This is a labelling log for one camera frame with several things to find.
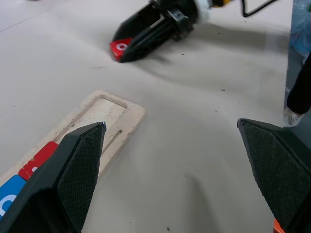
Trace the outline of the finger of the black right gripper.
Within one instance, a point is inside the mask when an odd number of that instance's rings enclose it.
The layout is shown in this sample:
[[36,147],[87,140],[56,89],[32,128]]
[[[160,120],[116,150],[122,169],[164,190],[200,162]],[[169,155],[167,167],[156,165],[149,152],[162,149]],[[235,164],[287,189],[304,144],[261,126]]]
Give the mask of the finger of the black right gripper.
[[119,25],[112,40],[132,37],[138,42],[166,41],[168,35],[161,28],[163,21],[164,16],[148,3]]
[[128,63],[145,58],[175,33],[175,23],[161,15],[132,15],[120,24],[120,39],[131,42],[120,58]]

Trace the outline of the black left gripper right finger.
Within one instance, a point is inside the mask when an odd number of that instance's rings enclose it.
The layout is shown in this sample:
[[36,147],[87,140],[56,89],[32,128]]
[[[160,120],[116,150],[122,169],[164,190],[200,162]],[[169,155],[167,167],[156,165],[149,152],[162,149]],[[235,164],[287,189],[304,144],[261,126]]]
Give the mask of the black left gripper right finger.
[[254,179],[285,233],[311,233],[311,150],[290,130],[237,122]]

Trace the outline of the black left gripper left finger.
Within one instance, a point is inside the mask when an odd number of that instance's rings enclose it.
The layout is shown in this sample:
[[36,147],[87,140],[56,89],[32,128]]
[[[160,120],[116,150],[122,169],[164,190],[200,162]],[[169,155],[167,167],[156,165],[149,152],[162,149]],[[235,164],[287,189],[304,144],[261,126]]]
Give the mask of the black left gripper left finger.
[[98,180],[106,124],[64,136],[0,220],[0,233],[81,233]]

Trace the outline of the red letter O block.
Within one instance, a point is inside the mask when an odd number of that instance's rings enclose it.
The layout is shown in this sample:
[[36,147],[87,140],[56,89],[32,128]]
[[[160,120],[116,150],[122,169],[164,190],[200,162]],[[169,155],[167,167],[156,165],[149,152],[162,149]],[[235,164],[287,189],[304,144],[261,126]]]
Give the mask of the red letter O block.
[[112,57],[114,58],[116,62],[126,63],[126,62],[131,61],[128,57],[123,58],[123,56],[125,55],[125,52],[132,40],[133,40],[132,37],[128,37],[128,38],[113,40],[109,43]]

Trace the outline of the orange letter block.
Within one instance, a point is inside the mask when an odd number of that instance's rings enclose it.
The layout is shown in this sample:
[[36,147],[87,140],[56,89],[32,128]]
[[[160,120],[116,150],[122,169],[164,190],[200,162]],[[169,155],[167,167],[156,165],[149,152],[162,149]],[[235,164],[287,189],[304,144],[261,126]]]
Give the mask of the orange letter block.
[[273,233],[285,233],[276,219],[274,219]]

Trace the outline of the blue letter block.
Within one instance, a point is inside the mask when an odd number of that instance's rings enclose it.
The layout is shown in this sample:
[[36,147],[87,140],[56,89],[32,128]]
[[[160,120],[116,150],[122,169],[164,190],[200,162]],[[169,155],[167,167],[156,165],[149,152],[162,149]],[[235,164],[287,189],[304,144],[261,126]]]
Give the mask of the blue letter block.
[[14,175],[0,187],[0,220],[25,184],[26,180],[19,175]]

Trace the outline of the wooden letter tray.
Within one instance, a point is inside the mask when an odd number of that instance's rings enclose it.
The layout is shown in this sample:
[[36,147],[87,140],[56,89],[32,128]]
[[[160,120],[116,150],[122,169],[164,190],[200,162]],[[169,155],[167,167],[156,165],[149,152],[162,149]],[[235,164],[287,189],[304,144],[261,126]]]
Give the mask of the wooden letter tray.
[[113,164],[133,133],[138,129],[145,114],[146,110],[138,104],[101,90],[95,91],[43,137],[14,166],[9,168],[0,177],[0,186],[13,175],[16,175],[48,142],[53,141],[59,144],[68,133],[82,126],[102,121],[106,124],[106,132],[100,157],[98,173],[98,178],[100,179]]

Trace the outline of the white shoe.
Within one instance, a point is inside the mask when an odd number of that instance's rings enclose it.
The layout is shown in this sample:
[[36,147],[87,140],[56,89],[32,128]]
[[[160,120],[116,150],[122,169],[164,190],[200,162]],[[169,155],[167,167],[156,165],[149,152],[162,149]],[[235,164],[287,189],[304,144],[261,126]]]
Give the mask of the white shoe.
[[291,128],[295,127],[299,124],[301,119],[303,118],[304,114],[299,115],[293,112],[290,108],[286,107],[283,110],[283,127],[284,128]]

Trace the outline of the person's black trouser leg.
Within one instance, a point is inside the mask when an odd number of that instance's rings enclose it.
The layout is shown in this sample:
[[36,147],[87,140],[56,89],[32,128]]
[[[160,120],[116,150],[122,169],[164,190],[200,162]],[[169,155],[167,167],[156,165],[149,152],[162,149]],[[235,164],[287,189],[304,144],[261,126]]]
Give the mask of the person's black trouser leg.
[[299,115],[305,114],[311,108],[311,52],[288,95],[287,106]]

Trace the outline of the blue plastic bag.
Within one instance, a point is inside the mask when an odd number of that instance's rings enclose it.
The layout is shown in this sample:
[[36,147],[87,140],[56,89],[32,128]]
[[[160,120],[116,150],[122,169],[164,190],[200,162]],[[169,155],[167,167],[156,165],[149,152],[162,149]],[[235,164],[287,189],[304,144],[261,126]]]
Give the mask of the blue plastic bag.
[[294,0],[290,46],[307,59],[311,52],[311,0]]

